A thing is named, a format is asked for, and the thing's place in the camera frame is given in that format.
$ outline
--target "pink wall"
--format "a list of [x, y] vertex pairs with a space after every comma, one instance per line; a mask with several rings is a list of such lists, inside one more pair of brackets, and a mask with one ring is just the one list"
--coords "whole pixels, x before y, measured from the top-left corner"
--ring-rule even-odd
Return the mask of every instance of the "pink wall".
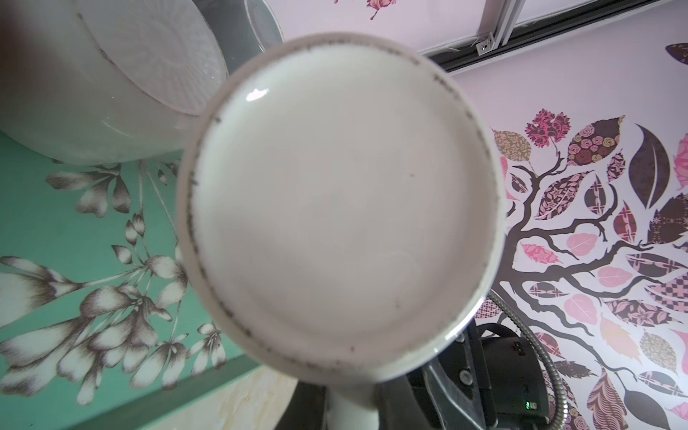
[[[677, 43], [688, 43], [684, 0], [453, 76], [487, 125], [520, 133], [531, 153], [530, 163], [514, 155], [505, 160], [515, 210], [495, 289], [536, 332], [551, 335], [544, 338], [556, 361], [589, 369], [571, 372], [560, 363], [581, 417], [570, 422], [573, 429], [688, 428], [688, 64], [665, 49]], [[542, 109], [563, 113], [570, 130], [541, 148], [528, 141], [525, 128]], [[621, 116], [619, 143], [609, 155], [544, 175], [557, 160], [555, 148], [567, 157], [580, 150], [570, 145], [577, 133], [590, 133], [585, 126]], [[644, 137], [639, 125], [660, 143]], [[614, 178], [608, 169], [618, 153], [625, 169]], [[678, 172], [677, 153], [684, 160]], [[531, 165], [537, 177], [518, 168]], [[511, 174], [528, 190], [519, 193]], [[596, 177], [605, 194], [601, 215], [589, 202]], [[533, 184], [539, 185], [534, 193]], [[655, 204], [644, 203], [643, 189], [660, 196]], [[535, 219], [553, 204], [554, 216]], [[606, 241], [593, 219], [600, 219]], [[533, 228], [541, 230], [528, 232]], [[557, 229], [561, 234], [552, 233]], [[481, 316], [497, 318], [488, 306]]]

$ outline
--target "mug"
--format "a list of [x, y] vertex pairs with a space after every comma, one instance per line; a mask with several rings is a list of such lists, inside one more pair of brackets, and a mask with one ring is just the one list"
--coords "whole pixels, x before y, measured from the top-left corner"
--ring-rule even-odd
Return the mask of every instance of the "mug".
[[330, 388], [331, 429], [376, 429], [373, 386], [473, 317], [504, 240], [492, 133], [426, 58], [361, 34], [240, 67], [182, 158], [184, 266], [248, 355]]

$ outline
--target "patterned leaf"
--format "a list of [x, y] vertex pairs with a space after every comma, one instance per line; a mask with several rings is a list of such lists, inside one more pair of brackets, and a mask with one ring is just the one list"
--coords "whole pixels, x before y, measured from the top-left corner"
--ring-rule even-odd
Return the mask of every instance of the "patterned leaf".
[[631, 275], [629, 272], [616, 267], [603, 267], [597, 272], [597, 279], [599, 279], [600, 283], [607, 288], [614, 288], [618, 287], [619, 285], [623, 285], [632, 277], [633, 275]]
[[[499, 157], [499, 162], [502, 163], [502, 175], [504, 175], [504, 179], [506, 180], [506, 173], [509, 170], [509, 162], [506, 161], [505, 157]], [[509, 190], [506, 190], [506, 199], [518, 200], [516, 197], [512, 196], [511, 193], [509, 193]]]
[[681, 391], [681, 388], [678, 387], [676, 381], [674, 381], [671, 376], [663, 374], [662, 372], [644, 372], [638, 375], [638, 380], [660, 393], [671, 394], [672, 396], [678, 397], [688, 397]]
[[665, 49], [679, 63], [688, 64], [688, 43], [675, 43]]
[[503, 156], [511, 161], [528, 161], [530, 159], [529, 141], [525, 137], [513, 131], [493, 130], [495, 143]]
[[584, 166], [610, 155], [619, 144], [619, 127], [624, 117], [586, 125], [568, 145], [568, 165]]
[[685, 269], [686, 266], [676, 263], [661, 255], [648, 254], [643, 252], [642, 254], [627, 255], [626, 259], [628, 263], [633, 267], [633, 270], [637, 271], [641, 275], [645, 275], [651, 278], [659, 278], [664, 275], [678, 270]]
[[521, 244], [523, 251], [528, 255], [528, 258], [536, 263], [553, 264], [559, 263], [559, 258], [550, 250], [543, 248], [540, 245]]
[[607, 180], [611, 182], [617, 179], [623, 175], [624, 170], [626, 170], [626, 160], [623, 159], [623, 154], [618, 152], [612, 157], [609, 166], [607, 166]]
[[626, 407], [616, 392], [607, 369], [602, 369], [602, 376], [592, 388], [588, 397], [588, 409], [592, 411], [592, 423], [597, 430], [627, 429]]
[[659, 294], [651, 291], [647, 287], [645, 288], [645, 291], [647, 291], [647, 293], [653, 300], [655, 300], [657, 303], [661, 304], [665, 308], [675, 310], [677, 312], [683, 312], [684, 314], [688, 314], [687, 302], [667, 299], [666, 297], [660, 296]]
[[681, 187], [688, 185], [688, 134], [678, 143], [678, 153], [674, 157], [674, 171]]
[[591, 235], [590, 233], [571, 235], [566, 240], [566, 246], [576, 257], [589, 254], [595, 247], [595, 243], [597, 243], [597, 235]]
[[688, 421], [688, 402], [683, 402], [677, 407], [672, 407], [669, 410], [674, 412], [679, 418], [683, 418], [684, 420]]
[[640, 362], [641, 353], [638, 351], [638, 346], [631, 339], [631, 335], [619, 324], [613, 323], [603, 316], [602, 322], [600, 322], [600, 333], [602, 339], [614, 351]]
[[595, 178], [594, 184], [585, 192], [583, 200], [592, 213], [595, 215], [602, 215], [604, 206], [607, 204], [607, 196], [604, 192], [602, 182], [600, 182], [600, 178], [597, 176]]
[[497, 307], [490, 299], [485, 299], [475, 313], [475, 318], [492, 318], [502, 310]]
[[557, 287], [549, 282], [538, 282], [530, 287], [530, 293], [533, 296], [542, 297], [543, 299], [551, 299], [553, 297], [568, 296], [567, 292], [561, 292]]
[[585, 378], [594, 375], [590, 369], [573, 361], [555, 361], [555, 366], [560, 374], [569, 378]]
[[657, 203], [669, 184], [669, 156], [659, 139], [642, 126], [643, 144], [633, 155], [628, 166], [628, 176], [633, 191], [646, 208]]
[[677, 332], [675, 330], [672, 330], [672, 332], [676, 333], [686, 346], [686, 352], [683, 353], [683, 361], [681, 362], [681, 370], [688, 375], [688, 333]]
[[581, 181], [588, 173], [590, 172], [575, 173], [547, 187], [535, 219], [550, 219], [564, 212], [573, 202]]
[[623, 403], [628, 411], [640, 421], [664, 430], [671, 430], [664, 409], [647, 394], [627, 389], [623, 395]]
[[645, 332], [641, 339], [641, 350], [654, 364], [676, 371], [676, 352], [661, 337]]
[[131, 251], [126, 246], [112, 245], [112, 249], [115, 251], [115, 256], [122, 264], [131, 264]]
[[633, 216], [631, 208], [624, 202], [621, 212], [614, 218], [614, 231], [619, 235], [621, 240], [632, 244], [636, 240], [637, 230], [636, 218]]
[[688, 273], [685, 273], [669, 282], [656, 283], [649, 288], [670, 299], [688, 300]]
[[635, 326], [654, 327], [675, 321], [667, 311], [639, 300], [612, 300], [605, 304], [618, 319]]
[[668, 244], [688, 230], [688, 196], [672, 197], [649, 223], [647, 241], [651, 244]]
[[547, 333], [535, 333], [535, 337], [538, 338], [538, 340], [540, 341], [542, 346], [547, 350], [547, 352], [559, 358], [563, 358], [563, 355], [561, 355], [561, 351], [559, 351], [559, 343], [555, 338], [553, 338], [551, 335]]
[[564, 302], [563, 308], [574, 319], [587, 324], [597, 324], [597, 309], [585, 294], [576, 294]]
[[525, 193], [528, 191], [528, 187], [526, 186], [526, 183], [523, 182], [523, 180], [521, 178], [514, 175], [513, 173], [511, 173], [511, 186], [518, 193]]

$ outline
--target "tree branch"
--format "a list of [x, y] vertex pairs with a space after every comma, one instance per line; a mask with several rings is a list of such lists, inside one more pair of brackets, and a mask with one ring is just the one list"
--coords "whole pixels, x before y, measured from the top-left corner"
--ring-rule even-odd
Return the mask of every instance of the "tree branch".
[[625, 286], [622, 290], [616, 292], [597, 292], [583, 287], [580, 282], [578, 282], [578, 279], [576, 279], [573, 275], [567, 275], [563, 278], [568, 281], [573, 288], [590, 296], [596, 297], [600, 302], [602, 302], [600, 299], [620, 299], [621, 297], [624, 297], [640, 281], [651, 281], [653, 283], [658, 283], [655, 279], [641, 275], [633, 278], [633, 281], [631, 281], [631, 283]]
[[616, 210], [616, 205], [619, 202], [619, 197], [616, 194], [616, 189], [614, 188], [613, 185], [609, 185], [609, 187], [612, 189], [612, 194], [614, 196], [614, 201], [612, 205], [609, 207], [609, 209], [600, 216], [600, 218], [582, 218], [582, 219], [574, 219], [573, 222], [569, 227], [564, 227], [564, 228], [558, 228], [556, 230], [544, 230], [542, 228], [531, 228], [530, 230], [526, 230], [520, 234], [522, 239], [526, 239], [528, 237], [532, 236], [540, 236], [540, 237], [545, 237], [545, 236], [557, 236], [557, 235], [567, 235], [569, 233], [575, 233], [576, 228], [578, 226], [582, 226], [583, 224], [592, 224], [597, 227], [599, 230], [600, 234], [603, 236], [603, 240], [607, 241], [607, 235], [604, 233], [604, 228], [602, 228], [602, 222], [606, 221]]
[[[506, 291], [504, 291], [504, 289], [503, 289], [503, 287], [502, 287], [501, 285], [499, 285], [498, 283], [496, 283], [496, 284], [492, 287], [492, 289], [493, 289], [493, 290], [502, 298], [502, 300], [504, 300], [504, 301], [506, 302], [506, 304], [509, 305], [512, 309], [514, 309], [514, 310], [517, 310], [517, 309], [518, 309], [518, 306], [517, 306], [516, 302], [514, 301], [514, 299], [513, 299], [511, 296], [509, 296], [509, 294], [507, 294]], [[547, 333], [549, 333], [549, 334], [551, 334], [551, 335], [553, 335], [553, 336], [556, 336], [556, 337], [558, 337], [558, 338], [566, 339], [566, 340], [568, 340], [568, 341], [572, 341], [572, 342], [577, 343], [580, 347], [582, 347], [583, 349], [585, 349], [586, 351], [588, 351], [589, 353], [591, 353], [591, 355], [593, 355], [593, 357], [595, 357], [595, 359], [597, 360], [597, 362], [600, 363], [600, 365], [603, 366], [603, 367], [605, 367], [607, 370], [610, 370], [611, 372], [619, 372], [620, 370], [626, 370], [626, 371], [630, 372], [630, 373], [635, 377], [635, 373], [634, 373], [632, 370], [630, 370], [630, 369], [628, 369], [628, 368], [626, 368], [626, 367], [610, 367], [609, 365], [607, 365], [607, 364], [605, 363], [605, 361], [602, 359], [602, 357], [600, 357], [600, 355], [597, 353], [597, 351], [595, 351], [595, 349], [594, 349], [592, 346], [590, 346], [590, 345], [588, 345], [587, 343], [583, 342], [579, 337], [573, 336], [573, 335], [568, 334], [568, 333], [563, 333], [563, 332], [554, 330], [554, 329], [551, 328], [549, 325], [547, 325], [547, 324], [545, 324], [545, 323], [543, 323], [543, 322], [541, 322], [541, 321], [536, 321], [536, 320], [530, 318], [529, 316], [525, 315], [523, 312], [519, 312], [519, 316], [520, 316], [521, 319], [523, 319], [523, 321], [524, 321], [527, 325], [529, 325], [529, 326], [532, 326], [532, 327], [540, 327], [541, 329], [545, 330]]]
[[523, 283], [518, 281], [518, 282], [509, 282], [509, 285], [511, 285], [511, 289], [514, 290], [516, 295], [523, 299], [527, 304], [530, 305], [530, 307], [536, 311], [536, 312], [552, 312], [554, 315], [559, 317], [559, 320], [561, 321], [561, 324], [566, 327], [566, 328], [582, 328], [585, 333], [588, 336], [592, 336], [592, 333], [588, 331], [588, 327], [585, 326], [585, 324], [582, 323], [569, 323], [568, 320], [566, 319], [566, 314], [561, 310], [559, 306], [555, 305], [543, 305], [540, 304], [540, 302], [530, 296], [527, 291], [524, 290], [523, 288]]

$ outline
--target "brown leaf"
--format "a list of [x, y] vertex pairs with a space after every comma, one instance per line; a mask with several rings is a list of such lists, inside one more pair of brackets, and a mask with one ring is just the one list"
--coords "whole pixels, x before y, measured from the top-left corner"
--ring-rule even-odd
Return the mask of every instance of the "brown leaf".
[[610, 155], [619, 144], [619, 127], [624, 117], [586, 125], [568, 145], [568, 165], [585, 166]]
[[598, 430], [623, 430], [628, 428], [624, 417], [628, 414], [616, 392], [607, 369], [602, 369], [602, 376], [588, 396], [588, 409], [592, 411], [592, 423]]
[[628, 178], [638, 199], [650, 208], [664, 193], [669, 184], [669, 156], [662, 142], [642, 126], [643, 144], [628, 165]]
[[581, 181], [588, 173], [590, 172], [574, 173], [547, 187], [535, 219], [550, 219], [564, 212], [573, 202]]

